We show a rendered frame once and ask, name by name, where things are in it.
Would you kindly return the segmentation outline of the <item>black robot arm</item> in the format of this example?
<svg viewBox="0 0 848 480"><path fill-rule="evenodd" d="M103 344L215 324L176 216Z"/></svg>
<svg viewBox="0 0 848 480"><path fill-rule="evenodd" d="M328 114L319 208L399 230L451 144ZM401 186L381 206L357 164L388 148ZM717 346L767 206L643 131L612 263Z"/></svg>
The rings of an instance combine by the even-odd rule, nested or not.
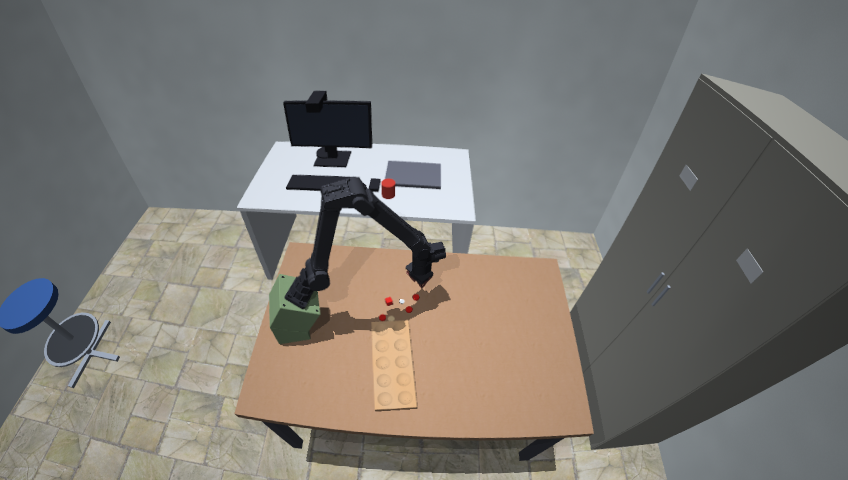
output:
<svg viewBox="0 0 848 480"><path fill-rule="evenodd" d="M330 286L327 271L341 208L354 207L363 216L370 216L395 235L412 250L412 262L415 266L426 265L425 274L431 271L432 263L446 258L446 249L442 242L428 243L420 230L410 226L377 198L360 178L352 176L348 179L323 185L320 193L322 196L321 208L313 253L311 258L305 262L305 268L302 268L300 276L295 278L284 297L297 307L304 309L314 291L322 291Z"/></svg>

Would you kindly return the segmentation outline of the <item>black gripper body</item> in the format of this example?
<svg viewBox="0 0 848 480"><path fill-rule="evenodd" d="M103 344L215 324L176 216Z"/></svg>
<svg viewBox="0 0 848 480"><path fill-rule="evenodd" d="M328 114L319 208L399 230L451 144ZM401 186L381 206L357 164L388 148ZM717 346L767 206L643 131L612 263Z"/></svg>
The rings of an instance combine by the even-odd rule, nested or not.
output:
<svg viewBox="0 0 848 480"><path fill-rule="evenodd" d="M429 277L431 278L433 276L432 271L425 274L425 266L426 265L424 265L422 267L417 267L413 264L413 262L411 262L410 264L408 264L406 266L406 269L409 271L409 275L414 280L416 280L420 285L422 283L426 282L429 279Z"/></svg>

